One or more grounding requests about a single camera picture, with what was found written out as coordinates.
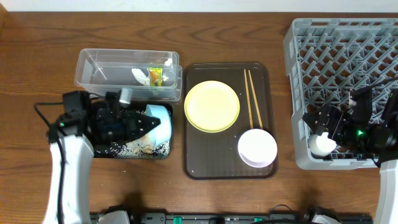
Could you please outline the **light blue bowl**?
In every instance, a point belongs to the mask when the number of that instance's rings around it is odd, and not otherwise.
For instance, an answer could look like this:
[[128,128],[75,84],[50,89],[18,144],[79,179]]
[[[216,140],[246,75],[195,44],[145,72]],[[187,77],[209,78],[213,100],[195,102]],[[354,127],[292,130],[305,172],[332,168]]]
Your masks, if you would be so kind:
[[154,146],[157,147],[168,141],[172,135],[172,123],[166,107],[161,105],[147,105],[146,115],[160,119],[160,124],[149,132]]

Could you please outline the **green pandan cake wrapper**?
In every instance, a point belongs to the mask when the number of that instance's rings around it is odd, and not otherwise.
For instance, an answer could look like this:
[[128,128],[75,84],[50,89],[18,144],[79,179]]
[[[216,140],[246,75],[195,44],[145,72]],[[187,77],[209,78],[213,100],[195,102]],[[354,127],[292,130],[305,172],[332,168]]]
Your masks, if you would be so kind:
[[162,86],[163,83],[163,69],[161,67],[149,67],[150,86]]

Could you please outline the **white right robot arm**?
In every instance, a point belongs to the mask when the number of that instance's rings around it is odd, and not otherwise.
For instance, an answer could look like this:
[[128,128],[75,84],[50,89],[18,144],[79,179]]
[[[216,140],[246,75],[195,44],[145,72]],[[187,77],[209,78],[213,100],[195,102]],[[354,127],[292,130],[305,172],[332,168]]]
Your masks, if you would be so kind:
[[390,78],[379,83],[351,90],[349,99],[354,103],[351,114],[332,105],[307,112],[303,121],[312,133],[328,132],[328,138],[337,145],[378,156],[381,188],[375,223],[397,223],[397,90],[391,90],[382,111],[382,123],[371,124],[372,90],[396,81]]

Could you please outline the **black food waste tray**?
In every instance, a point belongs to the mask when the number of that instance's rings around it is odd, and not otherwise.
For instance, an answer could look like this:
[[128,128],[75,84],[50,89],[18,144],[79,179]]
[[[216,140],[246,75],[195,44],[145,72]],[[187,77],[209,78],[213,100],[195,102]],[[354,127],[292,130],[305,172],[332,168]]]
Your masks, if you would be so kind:
[[96,101],[85,135],[95,157],[165,159],[170,153],[172,109],[169,105],[134,103],[126,108]]

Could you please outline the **clear plastic waste bin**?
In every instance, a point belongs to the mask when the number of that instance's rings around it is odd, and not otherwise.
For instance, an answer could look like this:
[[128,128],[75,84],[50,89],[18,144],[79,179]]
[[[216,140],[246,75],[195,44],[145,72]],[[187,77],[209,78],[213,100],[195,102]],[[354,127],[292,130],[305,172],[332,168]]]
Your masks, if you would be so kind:
[[[162,86],[143,86],[131,72],[132,68],[139,68],[149,76],[149,67],[163,69]],[[178,53],[173,51],[83,49],[75,70],[75,84],[101,96],[130,88],[133,100],[178,101],[182,67]]]

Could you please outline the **grey dishwasher rack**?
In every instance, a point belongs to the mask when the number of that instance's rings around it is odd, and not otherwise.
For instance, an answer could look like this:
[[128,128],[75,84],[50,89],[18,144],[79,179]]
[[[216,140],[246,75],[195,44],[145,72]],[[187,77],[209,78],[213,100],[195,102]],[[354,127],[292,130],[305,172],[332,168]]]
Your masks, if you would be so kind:
[[311,129],[304,113],[324,104],[349,113],[349,92],[372,85],[372,124],[397,89],[396,18],[299,18],[283,40],[285,70],[292,90],[291,117],[296,164],[304,170],[373,168],[377,156],[336,147],[317,157],[308,148]]

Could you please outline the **left wooden chopstick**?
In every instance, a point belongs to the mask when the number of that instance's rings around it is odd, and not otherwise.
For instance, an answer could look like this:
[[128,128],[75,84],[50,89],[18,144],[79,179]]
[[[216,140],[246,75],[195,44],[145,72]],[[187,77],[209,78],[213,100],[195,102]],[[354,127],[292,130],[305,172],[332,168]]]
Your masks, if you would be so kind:
[[244,69],[244,82],[245,82],[246,99],[247,99],[248,113],[249,113],[249,124],[250,124],[250,128],[253,129],[254,126],[253,126],[253,120],[252,120],[251,102],[250,102],[249,87],[248,87],[248,76],[247,76],[246,69]]

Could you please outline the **wooden chopstick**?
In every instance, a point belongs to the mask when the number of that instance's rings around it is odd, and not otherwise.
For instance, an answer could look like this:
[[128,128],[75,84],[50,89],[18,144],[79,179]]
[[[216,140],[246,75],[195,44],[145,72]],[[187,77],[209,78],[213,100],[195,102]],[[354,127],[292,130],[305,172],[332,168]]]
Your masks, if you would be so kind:
[[259,105],[258,105],[258,101],[257,101],[256,91],[255,91],[255,88],[254,88],[254,83],[253,83],[253,80],[252,80],[252,75],[251,75],[251,71],[250,70],[248,70],[248,74],[249,74],[249,81],[250,81],[250,84],[251,84],[252,95],[253,95],[253,98],[254,98],[254,105],[256,107],[257,118],[258,118],[258,121],[259,121],[259,126],[260,126],[260,129],[264,129],[263,123],[262,123],[262,118],[261,118],[261,113],[260,113]]
[[248,113],[249,113],[249,124],[250,124],[250,128],[253,129],[254,126],[253,126],[253,120],[252,120],[251,102],[250,102],[249,87],[248,87],[248,76],[247,76],[246,69],[244,69],[244,82],[245,82],[246,99],[247,99]]

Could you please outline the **pink bowl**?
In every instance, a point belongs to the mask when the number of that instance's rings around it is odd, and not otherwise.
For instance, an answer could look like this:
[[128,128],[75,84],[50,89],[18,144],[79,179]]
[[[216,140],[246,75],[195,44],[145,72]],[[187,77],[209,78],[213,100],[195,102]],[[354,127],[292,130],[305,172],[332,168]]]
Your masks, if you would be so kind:
[[238,154],[241,160],[251,167],[267,167],[277,157],[277,143],[267,131],[250,129],[239,138]]

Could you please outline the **yellow plate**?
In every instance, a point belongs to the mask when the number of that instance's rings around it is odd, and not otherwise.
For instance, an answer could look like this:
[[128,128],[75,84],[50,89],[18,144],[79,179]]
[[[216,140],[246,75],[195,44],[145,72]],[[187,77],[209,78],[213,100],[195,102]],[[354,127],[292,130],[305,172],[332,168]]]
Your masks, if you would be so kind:
[[236,92],[219,81],[204,81],[192,87],[184,100],[188,122],[206,133],[218,133],[231,127],[240,112]]

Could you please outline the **dark brown serving tray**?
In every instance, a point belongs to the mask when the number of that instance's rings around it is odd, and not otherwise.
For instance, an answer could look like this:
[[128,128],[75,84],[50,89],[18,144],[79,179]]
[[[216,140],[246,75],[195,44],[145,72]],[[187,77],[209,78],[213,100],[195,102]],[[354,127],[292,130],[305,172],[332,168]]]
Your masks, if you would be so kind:
[[252,120],[259,126],[248,70],[251,71],[264,129],[274,134],[271,86],[267,68],[257,62],[194,63],[183,74],[183,93],[195,85],[216,80],[229,85],[238,95],[241,105],[237,121],[220,133],[206,133],[194,128],[188,120],[183,128],[183,168],[195,180],[210,179],[268,179],[278,170],[278,161],[263,168],[244,163],[238,154],[239,137],[249,129],[249,113],[244,82],[248,76]]

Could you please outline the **right wooden chopstick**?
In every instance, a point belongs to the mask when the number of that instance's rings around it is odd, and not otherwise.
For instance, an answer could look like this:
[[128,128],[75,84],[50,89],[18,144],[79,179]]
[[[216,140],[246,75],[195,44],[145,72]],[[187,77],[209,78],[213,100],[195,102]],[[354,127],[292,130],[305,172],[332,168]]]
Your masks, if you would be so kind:
[[255,91],[255,88],[254,88],[254,83],[253,83],[253,80],[252,80],[252,75],[251,75],[251,71],[250,70],[248,70],[248,74],[249,74],[249,81],[250,81],[250,84],[251,84],[252,95],[253,95],[253,98],[254,98],[254,105],[256,107],[257,118],[258,118],[258,121],[259,121],[259,126],[260,126],[260,129],[264,129],[263,123],[262,123],[262,118],[261,118],[261,113],[260,113],[259,105],[258,105],[258,101],[257,101],[256,91]]

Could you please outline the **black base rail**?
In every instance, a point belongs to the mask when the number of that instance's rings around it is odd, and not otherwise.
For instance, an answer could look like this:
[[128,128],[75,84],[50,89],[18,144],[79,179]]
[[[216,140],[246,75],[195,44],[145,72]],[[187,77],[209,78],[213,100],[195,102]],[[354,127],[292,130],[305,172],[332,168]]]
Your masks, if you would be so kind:
[[267,214],[232,213],[134,213],[122,205],[112,206],[100,213],[90,214],[92,223],[138,223],[138,224],[243,224],[243,223],[342,223],[372,224],[370,215],[360,213],[337,214],[319,206],[311,205],[305,213],[292,210],[286,205],[276,205]]

